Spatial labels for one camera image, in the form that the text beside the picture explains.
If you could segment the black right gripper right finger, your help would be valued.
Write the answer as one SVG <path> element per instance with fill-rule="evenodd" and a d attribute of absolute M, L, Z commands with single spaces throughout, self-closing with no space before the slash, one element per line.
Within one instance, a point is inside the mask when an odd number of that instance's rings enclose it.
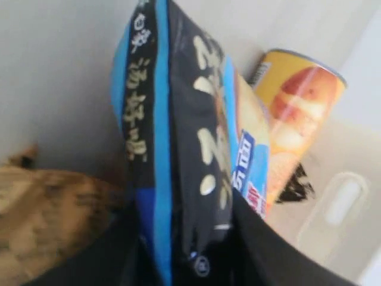
<path fill-rule="evenodd" d="M 233 191 L 232 229 L 206 253 L 209 274 L 191 285 L 352 285 L 288 244 Z"/>

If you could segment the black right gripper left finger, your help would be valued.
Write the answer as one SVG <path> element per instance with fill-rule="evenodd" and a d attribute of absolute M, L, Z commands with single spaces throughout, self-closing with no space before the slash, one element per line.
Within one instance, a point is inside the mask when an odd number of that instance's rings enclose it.
<path fill-rule="evenodd" d="M 107 230 L 29 285 L 172 285 L 170 262 L 154 251 L 154 203 L 129 203 Z"/>

